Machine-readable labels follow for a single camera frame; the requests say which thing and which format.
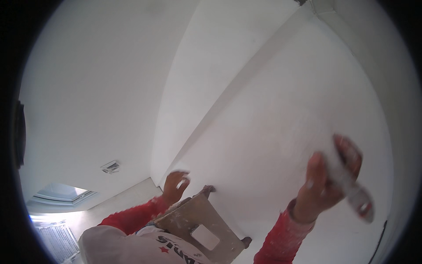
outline window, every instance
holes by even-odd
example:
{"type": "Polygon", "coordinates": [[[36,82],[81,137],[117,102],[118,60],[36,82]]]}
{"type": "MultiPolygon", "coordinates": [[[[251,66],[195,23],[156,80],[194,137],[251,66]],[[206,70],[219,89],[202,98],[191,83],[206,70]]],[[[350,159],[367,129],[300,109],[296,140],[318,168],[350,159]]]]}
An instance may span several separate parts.
{"type": "Polygon", "coordinates": [[[96,194],[94,191],[61,183],[50,183],[37,192],[32,201],[49,205],[74,206],[94,194],[96,194]]]}

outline person's right hand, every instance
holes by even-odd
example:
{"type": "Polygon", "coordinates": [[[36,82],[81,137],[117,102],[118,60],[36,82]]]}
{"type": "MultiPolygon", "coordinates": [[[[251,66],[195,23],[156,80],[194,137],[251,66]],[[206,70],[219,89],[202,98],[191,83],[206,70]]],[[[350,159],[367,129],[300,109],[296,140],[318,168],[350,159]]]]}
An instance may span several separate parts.
{"type": "Polygon", "coordinates": [[[189,172],[187,171],[174,171],[167,176],[162,197],[169,207],[180,200],[184,190],[186,190],[187,186],[190,184],[189,179],[186,177],[188,174],[189,172]],[[177,185],[182,181],[183,183],[178,189],[177,185]]]}
{"type": "MultiPolygon", "coordinates": [[[[357,179],[362,165],[362,154],[355,144],[345,136],[335,134],[334,145],[357,179]]],[[[312,223],[323,211],[333,207],[344,198],[341,189],[327,178],[327,168],[321,152],[315,152],[308,161],[306,183],[300,188],[292,216],[298,223],[312,223]]]]}

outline white ceiling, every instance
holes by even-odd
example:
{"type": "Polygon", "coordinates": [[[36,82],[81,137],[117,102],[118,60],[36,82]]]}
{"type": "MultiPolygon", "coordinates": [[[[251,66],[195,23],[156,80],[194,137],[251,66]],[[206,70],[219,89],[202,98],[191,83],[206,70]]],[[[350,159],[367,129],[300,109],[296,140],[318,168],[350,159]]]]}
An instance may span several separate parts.
{"type": "Polygon", "coordinates": [[[99,192],[77,209],[85,210],[148,177],[162,185],[169,170],[190,169],[185,196],[215,185],[214,207],[240,237],[254,239],[235,263],[252,263],[304,182],[309,153],[295,149],[318,147],[318,120],[362,149],[360,181],[376,215],[365,225],[344,202],[324,213],[295,263],[366,264],[394,176],[372,82],[309,3],[64,1],[24,70],[24,198],[51,182],[99,192]],[[313,117],[300,121],[309,129],[292,133],[303,115],[313,117]],[[103,173],[114,159],[121,172],[103,173]]]}

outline person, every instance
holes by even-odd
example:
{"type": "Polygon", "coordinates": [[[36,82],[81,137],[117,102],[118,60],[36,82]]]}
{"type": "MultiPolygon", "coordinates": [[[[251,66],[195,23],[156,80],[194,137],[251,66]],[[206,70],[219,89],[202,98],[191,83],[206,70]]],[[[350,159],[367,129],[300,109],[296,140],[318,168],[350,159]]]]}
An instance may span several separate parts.
{"type": "MultiPolygon", "coordinates": [[[[345,136],[335,134],[333,141],[345,167],[356,180],[362,165],[361,152],[345,136]]],[[[189,185],[186,174],[184,171],[170,173],[160,197],[112,214],[98,226],[86,230],[79,240],[83,261],[86,264],[210,264],[192,244],[148,224],[179,201],[189,185]]],[[[256,253],[254,263],[291,264],[318,216],[343,198],[341,190],[327,178],[323,153],[315,152],[308,161],[306,183],[280,214],[256,253]]]]}

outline red long-sleeve shirt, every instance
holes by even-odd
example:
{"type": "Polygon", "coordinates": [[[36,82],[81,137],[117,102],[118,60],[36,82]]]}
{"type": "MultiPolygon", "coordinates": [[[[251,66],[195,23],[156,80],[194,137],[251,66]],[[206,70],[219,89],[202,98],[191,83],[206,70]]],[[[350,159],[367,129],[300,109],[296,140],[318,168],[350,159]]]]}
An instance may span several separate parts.
{"type": "MultiPolygon", "coordinates": [[[[314,226],[314,223],[298,224],[292,219],[295,203],[296,200],[292,200],[280,214],[255,255],[254,264],[292,263],[302,240],[314,226]]],[[[98,226],[86,230],[79,240],[85,263],[210,263],[193,245],[161,229],[151,226],[139,231],[167,209],[162,197],[156,197],[146,204],[112,214],[98,226]]]]}

